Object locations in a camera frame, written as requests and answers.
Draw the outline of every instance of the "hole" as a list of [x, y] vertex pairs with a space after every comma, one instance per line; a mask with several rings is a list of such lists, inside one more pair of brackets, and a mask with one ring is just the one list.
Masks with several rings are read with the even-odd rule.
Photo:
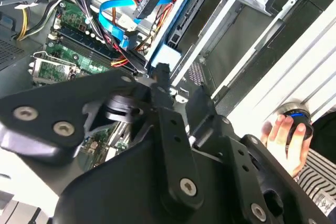
[[140, 114], [140, 109], [138, 109], [138, 108], [132, 109], [131, 116], [136, 116], [136, 115], [139, 115], [139, 114]]
[[23, 110], [20, 112], [20, 115], [23, 115], [23, 116], [31, 116], [31, 112], [28, 111], [28, 110]]
[[60, 131], [68, 132], [68, 131], [69, 131], [69, 127], [68, 127], [68, 126], [65, 126], [65, 125], [62, 125], [62, 126], [59, 127], [59, 130], [60, 130]]
[[243, 165], [242, 167], [243, 167], [243, 169], [244, 169], [245, 171], [247, 171], [247, 172], [249, 171], [249, 169], [247, 168], [246, 165]]
[[264, 199], [267, 208], [275, 217], [278, 217], [283, 214], [283, 202], [275, 191], [268, 190], [264, 192]]
[[178, 137], [178, 136], [174, 136], [174, 139], [175, 139], [175, 141], [177, 141], [177, 142], [181, 142], [181, 139]]

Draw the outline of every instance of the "yellow wire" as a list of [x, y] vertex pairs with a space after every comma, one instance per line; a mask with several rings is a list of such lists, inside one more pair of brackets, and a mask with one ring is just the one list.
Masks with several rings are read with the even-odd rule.
[[119, 61], [111, 62], [111, 66], [114, 66], [114, 65], [116, 65], [116, 64], [123, 63], [123, 62], [125, 62], [125, 61], [127, 61], [127, 59], [123, 59], [123, 60], [119, 60]]
[[27, 30], [27, 20], [28, 20], [28, 18], [27, 18], [27, 11], [26, 11], [25, 8], [22, 9], [22, 13], [23, 13], [23, 23], [22, 23], [21, 32], [20, 32], [19, 36], [17, 37], [18, 40], [21, 39], [24, 36], [24, 34], [26, 33], [26, 30]]

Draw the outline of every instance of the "green circuit board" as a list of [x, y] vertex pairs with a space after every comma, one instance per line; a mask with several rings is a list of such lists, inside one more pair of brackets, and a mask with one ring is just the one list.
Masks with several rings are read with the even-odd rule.
[[70, 50], [67, 47], [64, 47], [61, 44], [55, 44], [52, 47], [47, 46], [46, 51], [53, 57], [76, 64], [77, 67], [80, 67], [80, 69], [84, 70], [86, 73], [95, 74], [109, 70], [108, 68], [92, 61], [87, 57], [84, 57], [83, 55], [76, 53], [75, 51]]
[[76, 30], [85, 32], [88, 25], [85, 23], [85, 14], [80, 10], [80, 8], [69, 1], [63, 1], [64, 7], [62, 8], [61, 15], [61, 25], [68, 25]]
[[41, 62], [40, 71], [38, 77], [47, 79], [52, 82], [66, 81], [67, 75], [65, 75], [66, 67], [64, 65], [54, 65], [49, 62]]

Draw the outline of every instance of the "bolt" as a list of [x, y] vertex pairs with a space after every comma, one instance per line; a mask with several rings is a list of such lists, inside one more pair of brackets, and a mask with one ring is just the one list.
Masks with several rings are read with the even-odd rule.
[[255, 217], [257, 217], [260, 221], [262, 222], [266, 221], [266, 214], [265, 211], [261, 208], [261, 206], [259, 206], [256, 203], [252, 203], [251, 210], [252, 213], [255, 215]]
[[31, 121], [38, 116], [37, 110], [32, 107], [22, 106], [14, 110], [13, 115], [19, 120]]
[[75, 132], [75, 127], [65, 121], [55, 123], [53, 129], [60, 136], [71, 136]]
[[195, 196], [197, 193], [197, 188], [194, 182], [192, 182], [188, 178], [182, 178], [180, 181], [180, 188], [181, 190], [187, 194], [188, 196]]
[[255, 137], [251, 137], [251, 141], [254, 143], [254, 144], [258, 144], [258, 140], [255, 138]]
[[131, 78], [129, 78], [129, 77], [127, 77], [127, 76], [122, 76], [121, 79], [122, 79], [123, 81], [126, 81], [126, 82], [131, 82], [131, 81], [132, 81]]
[[222, 120], [223, 120], [224, 123], [226, 123], [226, 124], [230, 124], [230, 121], [229, 121], [228, 118], [226, 118], [226, 117], [222, 117]]

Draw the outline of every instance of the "white surface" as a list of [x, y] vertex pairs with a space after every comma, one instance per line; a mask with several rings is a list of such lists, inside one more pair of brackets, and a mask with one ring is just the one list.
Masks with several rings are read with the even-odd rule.
[[[9, 215], [13, 212], [16, 203], [16, 201], [12, 200], [8, 204], [4, 213], [0, 216], [0, 224], [4, 224], [7, 221]], [[7, 224], [27, 224], [31, 220], [35, 211], [36, 207], [19, 202]], [[36, 219], [36, 224], [46, 224], [47, 221], [48, 216], [41, 211]]]
[[158, 63], [169, 64], [170, 71], [173, 71], [180, 58], [181, 53], [167, 46], [166, 44], [162, 44], [151, 65], [156, 67]]
[[300, 101], [312, 121], [336, 103], [336, 0], [234, 108], [235, 132], [259, 137], [261, 126], [280, 105]]

